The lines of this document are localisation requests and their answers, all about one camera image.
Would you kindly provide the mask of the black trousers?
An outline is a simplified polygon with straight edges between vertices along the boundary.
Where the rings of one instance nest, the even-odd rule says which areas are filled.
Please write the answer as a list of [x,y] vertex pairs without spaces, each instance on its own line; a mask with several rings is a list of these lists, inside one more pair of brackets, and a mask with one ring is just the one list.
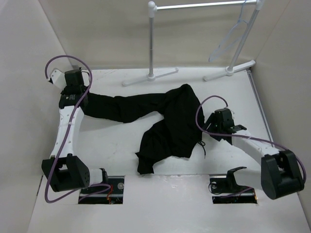
[[131,123],[151,112],[163,119],[147,130],[140,143],[138,173],[152,174],[153,165],[168,157],[190,158],[195,145],[202,141],[198,126],[204,124],[204,114],[199,109],[199,99],[188,84],[166,93],[135,96],[105,96],[87,94],[84,109],[89,117]]

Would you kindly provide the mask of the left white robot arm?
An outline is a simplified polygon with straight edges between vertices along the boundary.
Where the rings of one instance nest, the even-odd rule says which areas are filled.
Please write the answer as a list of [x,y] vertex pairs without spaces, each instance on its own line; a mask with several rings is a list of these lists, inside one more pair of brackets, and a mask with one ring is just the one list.
[[105,193],[109,188],[107,172],[103,168],[88,168],[76,153],[88,104],[88,87],[84,84],[83,72],[80,69],[62,72],[55,68],[49,82],[62,90],[56,142],[49,159],[43,160],[41,165],[50,180],[50,187],[54,192],[62,192],[92,186],[97,193]]

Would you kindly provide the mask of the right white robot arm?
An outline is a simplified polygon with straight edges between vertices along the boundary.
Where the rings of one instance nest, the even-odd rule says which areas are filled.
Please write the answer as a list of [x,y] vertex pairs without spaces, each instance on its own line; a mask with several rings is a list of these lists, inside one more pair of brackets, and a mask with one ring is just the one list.
[[272,200],[302,191],[306,172],[289,149],[277,149],[271,141],[254,137],[243,125],[236,125],[227,108],[216,110],[202,127],[217,141],[224,140],[249,155],[260,165],[260,173],[250,172],[249,181]]

